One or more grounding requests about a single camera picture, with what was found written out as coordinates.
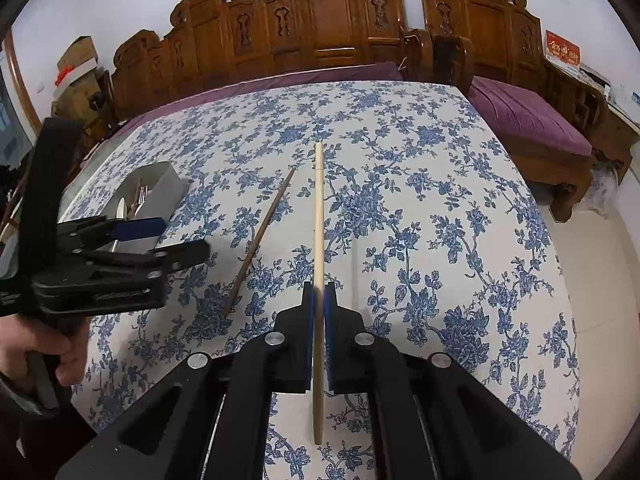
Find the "white tablecloth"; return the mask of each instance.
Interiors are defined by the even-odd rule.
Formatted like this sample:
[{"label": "white tablecloth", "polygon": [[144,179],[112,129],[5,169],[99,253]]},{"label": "white tablecloth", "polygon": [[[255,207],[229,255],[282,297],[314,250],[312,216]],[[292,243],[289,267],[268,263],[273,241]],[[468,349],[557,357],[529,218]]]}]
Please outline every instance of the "white tablecloth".
[{"label": "white tablecloth", "polygon": [[[161,310],[92,323],[74,402],[101,429],[192,351],[237,351],[300,304],[312,277],[314,142],[325,143],[326,278],[338,303],[399,350],[444,350],[570,457],[575,328],[556,252],[518,171],[454,88],[410,82],[296,86],[189,108],[141,126],[67,211],[97,214],[136,167],[192,179],[161,243],[206,237],[210,260],[174,274]],[[222,307],[273,197],[297,167],[241,299]],[[364,395],[274,396],[266,474],[372,479]]]}]

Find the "tiled floor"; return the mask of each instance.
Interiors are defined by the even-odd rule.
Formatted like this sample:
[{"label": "tiled floor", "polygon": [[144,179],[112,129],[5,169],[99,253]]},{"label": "tiled floor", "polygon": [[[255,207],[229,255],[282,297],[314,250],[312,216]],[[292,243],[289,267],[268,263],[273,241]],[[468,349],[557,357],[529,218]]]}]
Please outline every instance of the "tiled floor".
[{"label": "tiled floor", "polygon": [[540,208],[560,258],[578,333],[580,419],[572,462],[593,480],[640,411],[639,266],[617,211],[574,212],[557,224]]}]

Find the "cardboard box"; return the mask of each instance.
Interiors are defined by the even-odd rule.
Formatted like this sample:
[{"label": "cardboard box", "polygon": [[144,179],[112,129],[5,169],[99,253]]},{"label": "cardboard box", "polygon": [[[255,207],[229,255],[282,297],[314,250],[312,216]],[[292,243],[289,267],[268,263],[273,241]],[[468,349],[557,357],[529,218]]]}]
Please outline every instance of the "cardboard box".
[{"label": "cardboard box", "polygon": [[71,83],[80,79],[84,74],[88,74],[89,72],[92,72],[97,67],[98,67],[98,64],[96,63],[95,59],[90,59],[89,61],[85,61],[84,63],[82,63],[82,65],[77,66],[67,75],[65,75],[65,78],[62,81],[60,81],[58,86],[56,86],[56,89],[53,91],[53,99],[54,100],[60,99],[60,96],[63,94],[63,92],[67,88],[69,88]]},{"label": "cardboard box", "polygon": [[105,121],[95,121],[84,128],[84,135],[89,139],[89,150],[104,139],[110,132]]},{"label": "cardboard box", "polygon": [[75,80],[55,101],[54,108],[59,117],[75,120],[82,119],[86,124],[100,117],[98,112],[89,108],[89,96],[100,91],[95,79],[95,72],[91,71]]},{"label": "cardboard box", "polygon": [[94,42],[91,36],[80,36],[69,46],[60,58],[58,70],[62,71],[67,66],[80,66],[91,58],[98,61],[98,54],[95,51]]}]

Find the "human hand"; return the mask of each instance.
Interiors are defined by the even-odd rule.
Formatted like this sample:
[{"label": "human hand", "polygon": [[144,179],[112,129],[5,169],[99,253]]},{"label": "human hand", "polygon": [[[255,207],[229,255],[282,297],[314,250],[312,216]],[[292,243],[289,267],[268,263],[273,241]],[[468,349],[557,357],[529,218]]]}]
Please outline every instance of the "human hand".
[{"label": "human hand", "polygon": [[25,392],[33,391],[26,353],[59,355],[56,377],[62,386],[82,381],[86,365],[90,318],[84,318],[76,333],[68,338],[43,322],[20,314],[0,317],[0,372]]}]

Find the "plastic bag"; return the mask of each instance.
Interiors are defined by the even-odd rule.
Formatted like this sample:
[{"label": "plastic bag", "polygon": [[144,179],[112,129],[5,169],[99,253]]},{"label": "plastic bag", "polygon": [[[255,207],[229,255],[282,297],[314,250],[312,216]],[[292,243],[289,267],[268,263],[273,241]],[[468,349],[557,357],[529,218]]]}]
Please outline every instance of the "plastic bag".
[{"label": "plastic bag", "polygon": [[591,170],[593,180],[582,200],[575,205],[578,211],[593,211],[609,218],[618,192],[618,173],[609,164],[601,164]]}]

